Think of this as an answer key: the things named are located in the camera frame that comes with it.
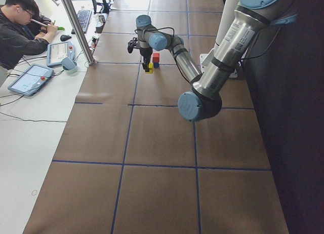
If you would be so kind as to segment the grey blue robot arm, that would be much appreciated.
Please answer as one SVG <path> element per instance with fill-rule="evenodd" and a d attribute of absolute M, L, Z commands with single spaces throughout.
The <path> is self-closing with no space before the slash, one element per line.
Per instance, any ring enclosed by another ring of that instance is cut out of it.
<path fill-rule="evenodd" d="M 220 90 L 260 30 L 296 21 L 295 0 L 225 0 L 216 44 L 198 68 L 181 38 L 151 24 L 148 15 L 136 18 L 136 34 L 128 51 L 138 49 L 148 70 L 154 50 L 169 50 L 191 91 L 178 99 L 179 113 L 196 122 L 214 117 L 222 107 Z"/>

